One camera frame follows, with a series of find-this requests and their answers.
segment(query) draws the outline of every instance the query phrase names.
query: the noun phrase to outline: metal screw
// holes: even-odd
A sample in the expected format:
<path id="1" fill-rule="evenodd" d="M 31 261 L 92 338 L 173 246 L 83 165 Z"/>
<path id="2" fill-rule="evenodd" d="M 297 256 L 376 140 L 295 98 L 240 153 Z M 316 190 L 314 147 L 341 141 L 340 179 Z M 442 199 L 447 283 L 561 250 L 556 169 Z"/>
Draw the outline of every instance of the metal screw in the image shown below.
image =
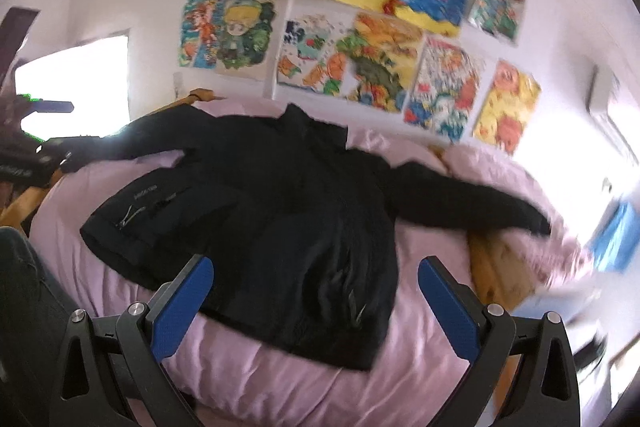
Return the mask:
<path id="1" fill-rule="evenodd" d="M 486 310 L 492 314 L 494 317 L 499 317 L 500 315 L 502 315 L 504 313 L 504 308 L 502 306 L 500 306 L 500 304 L 489 304 L 486 307 Z"/>
<path id="2" fill-rule="evenodd" d="M 71 322 L 80 322 L 84 319 L 86 312 L 84 310 L 76 310 L 71 314 Z"/>
<path id="3" fill-rule="evenodd" d="M 145 305 L 142 302 L 134 302 L 129 306 L 130 315 L 140 315 L 145 310 Z"/>
<path id="4" fill-rule="evenodd" d="M 548 314 L 546 314 L 546 318 L 548 318 L 549 322 L 552 322 L 553 324 L 559 324 L 562 322 L 562 317 L 556 312 L 548 312 Z"/>

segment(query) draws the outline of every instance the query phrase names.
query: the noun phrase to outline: pink bedsheet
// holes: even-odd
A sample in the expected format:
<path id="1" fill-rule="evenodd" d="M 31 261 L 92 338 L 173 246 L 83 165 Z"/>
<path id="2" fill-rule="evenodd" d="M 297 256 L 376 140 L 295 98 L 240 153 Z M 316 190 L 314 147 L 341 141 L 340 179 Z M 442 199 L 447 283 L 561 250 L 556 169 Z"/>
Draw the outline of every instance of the pink bedsheet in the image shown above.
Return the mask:
<path id="1" fill-rule="evenodd" d="M 498 237 L 531 268 L 543 286 L 559 286 L 593 270 L 593 255 L 568 234 L 562 216 L 545 196 L 540 184 L 501 151 L 452 145 L 442 161 L 451 176 L 491 185 L 535 204 L 551 223 L 551 237 L 535 237 L 523 230 L 503 230 Z"/>
<path id="2" fill-rule="evenodd" d="M 196 107 L 216 116 L 276 116 L 284 110 L 267 100 L 222 100 Z M 392 164 L 417 160 L 446 171 L 431 152 L 408 140 L 350 129 L 349 142 L 383 155 Z M 82 241 L 80 227 L 133 179 L 172 165 L 179 155 L 168 152 L 86 166 L 64 176 L 34 217 L 33 246 L 69 295 L 92 316 L 120 314 L 129 303 L 147 301 L 152 293 L 98 260 Z M 208 406 L 198 412 L 207 426 L 424 427 L 452 393 L 467 362 L 455 356 L 418 289 L 418 263 L 437 255 L 459 282 L 471 285 L 469 254 L 465 233 L 402 222 L 396 224 L 396 250 L 400 269 L 396 304 L 370 373 L 288 355 L 198 314 L 177 353 L 165 360 L 168 374 L 180 389 Z"/>

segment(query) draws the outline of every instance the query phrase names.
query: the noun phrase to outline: wooden bed frame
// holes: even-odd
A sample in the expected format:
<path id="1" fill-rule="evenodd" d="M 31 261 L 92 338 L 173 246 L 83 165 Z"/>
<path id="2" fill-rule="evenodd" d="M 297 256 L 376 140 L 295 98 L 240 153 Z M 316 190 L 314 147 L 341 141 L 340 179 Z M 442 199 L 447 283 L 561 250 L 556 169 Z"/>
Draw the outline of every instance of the wooden bed frame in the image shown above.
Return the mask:
<path id="1" fill-rule="evenodd" d="M 212 90 L 195 89 L 189 96 L 177 100 L 174 103 L 161 107 L 152 113 L 159 112 L 177 105 L 192 104 L 197 101 L 209 102 L 221 100 Z M 433 152 L 440 157 L 443 149 L 433 148 Z M 12 227 L 24 233 L 22 222 L 27 219 L 49 193 L 59 179 L 62 172 L 56 171 L 50 182 L 49 188 L 31 187 L 25 190 L 8 207 L 0 213 L 0 226 Z M 513 311 L 527 296 L 535 290 L 535 277 L 529 267 L 500 241 L 494 234 L 478 235 L 468 234 L 470 252 L 470 269 L 476 295 L 483 304 L 498 303 L 507 311 Z M 518 364 L 517 357 L 510 357 L 503 371 L 498 387 L 494 394 L 497 409 L 504 402 L 513 375 Z"/>

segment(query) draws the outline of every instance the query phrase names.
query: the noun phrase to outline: bright window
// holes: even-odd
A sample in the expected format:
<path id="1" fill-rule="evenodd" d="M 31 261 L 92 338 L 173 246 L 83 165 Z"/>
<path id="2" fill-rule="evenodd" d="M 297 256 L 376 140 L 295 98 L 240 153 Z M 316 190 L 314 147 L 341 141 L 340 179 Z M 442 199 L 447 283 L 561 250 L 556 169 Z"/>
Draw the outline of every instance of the bright window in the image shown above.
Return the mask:
<path id="1" fill-rule="evenodd" d="M 69 114 L 33 113 L 22 129 L 43 140 L 105 136 L 129 123 L 127 36 L 100 39 L 33 60 L 15 71 L 15 89 L 33 98 L 73 102 Z"/>

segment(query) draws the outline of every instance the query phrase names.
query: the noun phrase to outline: person's leg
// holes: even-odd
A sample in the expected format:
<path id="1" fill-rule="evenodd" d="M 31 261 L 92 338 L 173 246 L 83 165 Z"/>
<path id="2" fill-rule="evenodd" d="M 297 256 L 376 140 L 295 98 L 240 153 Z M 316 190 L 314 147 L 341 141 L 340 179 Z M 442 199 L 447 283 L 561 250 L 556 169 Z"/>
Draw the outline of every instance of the person's leg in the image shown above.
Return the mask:
<path id="1" fill-rule="evenodd" d="M 3 388 L 35 426 L 49 401 L 69 315 L 78 306 L 17 230 L 0 228 L 0 361 Z"/>

